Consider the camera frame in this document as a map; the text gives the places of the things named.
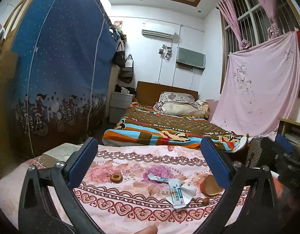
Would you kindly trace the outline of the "person's left hand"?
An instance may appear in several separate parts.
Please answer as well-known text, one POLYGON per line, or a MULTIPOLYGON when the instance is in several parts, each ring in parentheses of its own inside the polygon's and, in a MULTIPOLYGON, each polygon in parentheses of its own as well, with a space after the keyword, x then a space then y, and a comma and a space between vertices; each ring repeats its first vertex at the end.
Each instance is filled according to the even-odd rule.
POLYGON ((157 234, 158 233, 158 227, 155 225, 148 226, 143 230, 140 230, 136 232, 135 234, 157 234))

